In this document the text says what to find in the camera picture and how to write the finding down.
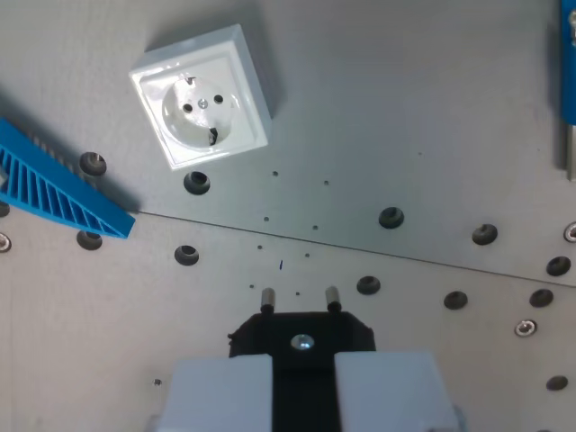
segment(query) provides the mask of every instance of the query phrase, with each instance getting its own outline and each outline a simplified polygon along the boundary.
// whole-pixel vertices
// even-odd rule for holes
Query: small hole
[[[103,176],[106,172],[106,161],[98,153],[87,152],[80,157],[80,169],[89,176]]]
[[[76,241],[85,250],[97,250],[102,246],[102,237],[93,232],[80,231],[76,235]]]
[[[374,276],[364,276],[356,284],[356,289],[363,295],[372,295],[380,291],[380,281]]]
[[[544,308],[552,303],[552,300],[554,300],[554,294],[545,288],[534,291],[530,296],[530,304],[535,308]]]
[[[572,262],[566,256],[557,256],[550,260],[546,266],[546,272],[550,276],[566,275],[572,266]]]
[[[498,229],[494,225],[485,223],[474,230],[472,241],[480,246],[486,246],[492,243],[498,236]]]
[[[10,205],[0,201],[0,218],[8,216],[8,213],[10,213]]]
[[[206,174],[193,171],[184,176],[184,188],[192,195],[204,195],[210,189],[210,180]]]
[[[192,246],[180,246],[176,248],[174,258],[182,266],[193,266],[200,259],[200,254]]]
[[[444,305],[450,311],[458,311],[468,304],[468,296],[462,291],[452,291],[444,298]]]
[[[553,376],[546,383],[546,389],[550,392],[558,392],[564,390],[566,387],[568,387],[568,378],[564,375]]]
[[[378,223],[387,230],[394,230],[404,223],[404,212],[398,207],[388,207],[380,213]]]

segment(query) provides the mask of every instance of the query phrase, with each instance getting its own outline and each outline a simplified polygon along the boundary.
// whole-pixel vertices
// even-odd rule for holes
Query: blue comb-like object
[[[105,236],[126,239],[134,225],[126,211],[0,120],[0,201]]]

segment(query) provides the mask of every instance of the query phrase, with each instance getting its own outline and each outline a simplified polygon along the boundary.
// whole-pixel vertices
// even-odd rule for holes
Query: gray metal surface
[[[11,0],[0,111],[73,159],[103,155],[101,187],[130,209],[552,280],[546,263],[575,255],[563,229],[576,219],[558,16],[542,0]],[[200,166],[211,190],[192,196],[127,74],[148,48],[232,23],[273,137]],[[385,230],[391,205],[406,219]],[[482,223],[499,230],[487,247],[470,240]]]
[[[3,431],[143,432],[176,362],[225,356],[263,288],[279,312],[324,311],[331,285],[379,350],[434,353],[472,432],[573,431],[572,288],[146,215],[130,240],[106,238],[95,252],[20,211],[0,229],[13,241],[0,256]],[[175,261],[183,244],[198,264]],[[356,290],[365,275],[382,282],[377,294]],[[528,299],[545,286],[554,301],[537,310]],[[468,294],[462,310],[443,305],[454,290]],[[524,319],[538,324],[532,337],[514,334]],[[558,374],[568,387],[548,391]]]

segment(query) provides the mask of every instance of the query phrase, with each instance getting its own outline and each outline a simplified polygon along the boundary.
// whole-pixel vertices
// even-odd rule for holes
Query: blue plastic part
[[[568,16],[576,9],[576,0],[562,0],[562,117],[576,124],[576,45],[572,43],[572,28]]]
[[[8,177],[0,185],[0,201],[79,230],[120,239],[130,234],[134,218],[4,119],[0,166]]]

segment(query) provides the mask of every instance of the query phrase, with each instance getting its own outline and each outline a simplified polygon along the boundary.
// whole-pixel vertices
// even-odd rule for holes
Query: white socket
[[[272,121],[238,24],[147,52],[130,79],[172,169],[268,144]]]

